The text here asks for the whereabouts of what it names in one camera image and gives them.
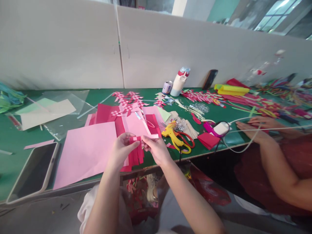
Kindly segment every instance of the white sleeve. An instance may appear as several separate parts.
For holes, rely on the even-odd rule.
[[[87,220],[90,216],[95,198],[97,197],[98,194],[98,187],[99,184],[94,186],[84,197],[84,202],[82,203],[80,210],[78,211],[78,219],[81,222],[80,226],[80,234],[83,234],[85,225],[87,223]]]

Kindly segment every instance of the person's right hand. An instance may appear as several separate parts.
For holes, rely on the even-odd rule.
[[[152,153],[157,165],[162,167],[173,161],[162,138],[151,140],[146,136],[142,136],[142,140],[144,142],[144,150]]]
[[[281,123],[277,122],[276,120],[268,117],[263,116],[257,116],[253,117],[248,121],[249,124],[252,126],[258,127],[261,123],[261,127],[263,128],[283,128],[286,127],[285,125],[282,125]]]

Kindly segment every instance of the water bottle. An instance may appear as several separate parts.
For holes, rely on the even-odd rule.
[[[171,89],[171,92],[170,92],[170,95],[171,96],[174,96],[174,97],[177,97],[180,95],[182,89],[183,89],[183,86],[186,82],[186,79],[188,78],[189,76],[189,71],[191,69],[190,68],[187,68],[187,67],[182,67],[180,69],[180,71],[178,71],[178,74],[176,75],[176,78],[173,82],[173,85],[172,85],[172,89]]]

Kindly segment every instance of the pink paper strip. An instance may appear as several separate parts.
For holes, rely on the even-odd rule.
[[[38,143],[38,144],[33,144],[33,145],[25,146],[24,149],[36,148],[36,147],[39,147],[39,146],[44,146],[44,145],[51,144],[51,143],[53,143],[53,142],[54,142],[54,140],[45,141],[45,142],[41,142],[41,143]]]
[[[89,114],[87,117],[87,120],[85,121],[85,125],[84,125],[85,127],[89,126],[91,118],[92,118],[92,114]]]

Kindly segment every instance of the paper strip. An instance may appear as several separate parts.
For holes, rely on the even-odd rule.
[[[32,148],[36,148],[36,147],[40,147],[40,146],[51,144],[53,142],[54,142],[54,140],[44,141],[44,142],[41,142],[41,143],[25,146],[24,149],[32,149]]]
[[[11,153],[11,152],[8,152],[8,151],[4,151],[4,150],[0,150],[0,153],[3,153],[3,154],[8,154],[8,155],[11,155],[11,154],[13,154],[13,153]]]

